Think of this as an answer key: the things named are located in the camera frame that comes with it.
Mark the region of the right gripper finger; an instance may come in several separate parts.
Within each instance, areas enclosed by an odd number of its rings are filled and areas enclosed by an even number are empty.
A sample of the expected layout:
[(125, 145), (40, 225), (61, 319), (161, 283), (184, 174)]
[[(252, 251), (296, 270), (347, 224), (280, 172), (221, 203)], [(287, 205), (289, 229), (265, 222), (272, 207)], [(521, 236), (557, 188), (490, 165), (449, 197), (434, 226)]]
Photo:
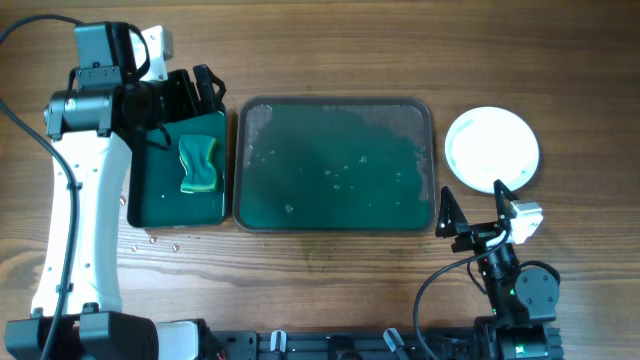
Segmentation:
[(469, 232), (469, 223), (448, 186), (440, 193), (440, 208), (435, 236), (456, 237)]
[(516, 201), (518, 197), (500, 179), (495, 180), (493, 186), (498, 220), (506, 222), (511, 214), (508, 203)]

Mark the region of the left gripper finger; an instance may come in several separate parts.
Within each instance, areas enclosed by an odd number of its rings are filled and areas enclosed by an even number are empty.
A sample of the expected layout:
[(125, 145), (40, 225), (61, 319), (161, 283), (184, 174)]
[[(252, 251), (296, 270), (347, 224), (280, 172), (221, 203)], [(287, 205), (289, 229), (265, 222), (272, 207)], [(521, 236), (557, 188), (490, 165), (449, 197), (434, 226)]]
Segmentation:
[(209, 114), (214, 112), (224, 112), (223, 97), (226, 93), (225, 83), (206, 64), (193, 67), (196, 78), (196, 88), (200, 97), (198, 102), (198, 112)]
[(195, 85), (185, 69), (172, 72), (175, 109), (180, 118), (193, 118), (198, 114), (198, 98)]

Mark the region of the white plate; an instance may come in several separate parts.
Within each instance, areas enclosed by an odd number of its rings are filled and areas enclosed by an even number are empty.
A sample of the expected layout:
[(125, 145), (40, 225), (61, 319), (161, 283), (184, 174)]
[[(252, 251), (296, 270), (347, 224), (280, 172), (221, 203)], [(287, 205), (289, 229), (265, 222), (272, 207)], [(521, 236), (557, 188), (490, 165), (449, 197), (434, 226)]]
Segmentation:
[(526, 185), (540, 163), (540, 147), (531, 127), (517, 114), (482, 106), (459, 115), (444, 142), (446, 163), (466, 186), (494, 192), (502, 181), (511, 191)]

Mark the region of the green yellow scrub sponge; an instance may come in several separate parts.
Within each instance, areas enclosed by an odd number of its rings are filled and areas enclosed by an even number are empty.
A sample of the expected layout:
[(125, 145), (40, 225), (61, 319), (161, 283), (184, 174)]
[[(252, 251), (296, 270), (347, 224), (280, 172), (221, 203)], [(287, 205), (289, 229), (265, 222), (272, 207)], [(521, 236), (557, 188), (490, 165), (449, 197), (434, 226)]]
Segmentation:
[(183, 135), (179, 141), (179, 159), (185, 170), (180, 190), (183, 193), (215, 192), (218, 172), (214, 165), (217, 140), (207, 135)]

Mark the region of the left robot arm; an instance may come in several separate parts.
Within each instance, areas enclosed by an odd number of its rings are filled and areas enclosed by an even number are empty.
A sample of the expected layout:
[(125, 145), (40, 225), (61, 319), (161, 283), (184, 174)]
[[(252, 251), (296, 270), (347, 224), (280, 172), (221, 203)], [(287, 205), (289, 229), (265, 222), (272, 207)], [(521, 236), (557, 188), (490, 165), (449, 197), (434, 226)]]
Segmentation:
[(169, 70), (170, 32), (74, 22), (78, 63), (44, 111), (54, 165), (45, 265), (30, 315), (10, 321), (17, 359), (225, 359), (201, 319), (156, 323), (122, 310), (120, 202), (134, 227), (220, 223), (227, 119), (206, 65)]

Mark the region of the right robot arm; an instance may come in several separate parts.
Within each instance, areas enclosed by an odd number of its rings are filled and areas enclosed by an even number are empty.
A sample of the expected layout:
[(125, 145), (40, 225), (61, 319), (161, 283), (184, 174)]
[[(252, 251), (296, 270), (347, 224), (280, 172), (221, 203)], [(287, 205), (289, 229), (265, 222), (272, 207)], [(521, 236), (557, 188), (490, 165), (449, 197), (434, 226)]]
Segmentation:
[(474, 322), (476, 357), (479, 359), (560, 358), (555, 321), (561, 277), (552, 266), (537, 260), (522, 262), (515, 247), (522, 245), (541, 225), (543, 210), (535, 202), (517, 199), (506, 185), (494, 182), (497, 219), (471, 224), (448, 187), (440, 194), (436, 235), (452, 238), (454, 253), (471, 252), (492, 308), (490, 316)]

